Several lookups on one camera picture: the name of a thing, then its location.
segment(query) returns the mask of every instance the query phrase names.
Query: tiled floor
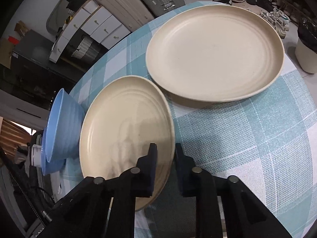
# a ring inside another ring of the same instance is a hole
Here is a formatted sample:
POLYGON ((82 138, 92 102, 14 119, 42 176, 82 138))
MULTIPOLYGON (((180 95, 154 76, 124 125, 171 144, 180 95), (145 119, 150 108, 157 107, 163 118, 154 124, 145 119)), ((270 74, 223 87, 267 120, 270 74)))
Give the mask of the tiled floor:
MULTIPOLYGON (((185 3, 189 4, 196 1, 212 1, 212 0, 185 0, 185 3)), ((252 12, 256 14, 259 14, 261 11, 265 11, 264 9, 258 6, 250 5, 247 2, 232 3, 232 5, 241 7, 241 8, 250 9, 252 12)), ((315 101, 315 104, 317 105, 317 74, 310 74, 303 71, 295 56, 295 48, 298 41, 297 26, 295 24, 293 23, 290 24, 289 31, 286 33, 286 37, 282 39, 282 41, 284 44, 285 53, 288 55, 288 57, 294 63, 294 65, 296 66, 301 76, 304 78, 304 81, 310 91, 310 94, 312 95, 313 100, 315 101)))

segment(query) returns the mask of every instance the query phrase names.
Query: box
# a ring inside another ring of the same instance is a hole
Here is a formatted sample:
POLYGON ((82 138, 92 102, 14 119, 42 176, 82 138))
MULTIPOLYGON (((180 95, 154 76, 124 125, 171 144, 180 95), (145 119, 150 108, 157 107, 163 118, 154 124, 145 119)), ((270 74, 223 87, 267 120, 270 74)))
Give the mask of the box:
POLYGON ((29 31, 29 29, 27 28, 27 26, 24 24, 23 21, 19 21, 14 28, 14 31, 16 31, 21 38, 23 38, 25 36, 25 34, 29 31))
POLYGON ((0 39, 0 63, 9 69, 13 48, 14 44, 12 44, 9 40, 5 38, 0 39))

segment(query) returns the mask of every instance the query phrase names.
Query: black garbage bag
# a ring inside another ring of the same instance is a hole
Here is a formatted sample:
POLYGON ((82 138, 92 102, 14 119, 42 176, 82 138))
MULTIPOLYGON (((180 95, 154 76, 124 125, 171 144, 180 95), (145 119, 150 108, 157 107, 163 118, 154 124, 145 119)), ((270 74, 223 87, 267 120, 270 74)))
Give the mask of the black garbage bag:
POLYGON ((317 53, 317 26, 302 18, 297 32, 302 43, 317 53))

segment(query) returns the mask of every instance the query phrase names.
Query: beige plate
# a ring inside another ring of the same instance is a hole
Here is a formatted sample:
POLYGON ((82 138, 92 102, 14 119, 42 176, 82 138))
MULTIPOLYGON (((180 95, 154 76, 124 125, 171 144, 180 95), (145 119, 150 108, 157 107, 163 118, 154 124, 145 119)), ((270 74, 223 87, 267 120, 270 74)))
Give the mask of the beige plate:
POLYGON ((182 12, 152 37, 146 66, 157 84, 193 100, 226 102, 253 96, 280 75, 282 41, 260 16, 209 5, 182 12))
POLYGON ((158 147, 153 196, 137 198, 135 209, 149 205, 163 189, 175 149, 172 115, 163 93, 151 81, 126 76, 107 85, 92 102, 80 134, 84 177, 118 177, 158 147))

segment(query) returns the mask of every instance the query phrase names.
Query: red object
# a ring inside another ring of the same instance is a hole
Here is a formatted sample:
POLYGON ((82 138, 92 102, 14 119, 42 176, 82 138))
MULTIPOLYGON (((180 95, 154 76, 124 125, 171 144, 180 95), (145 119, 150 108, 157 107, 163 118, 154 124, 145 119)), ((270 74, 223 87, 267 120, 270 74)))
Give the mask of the red object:
POLYGON ((9 36, 8 40, 14 44, 14 45, 17 45, 20 41, 12 36, 9 36))

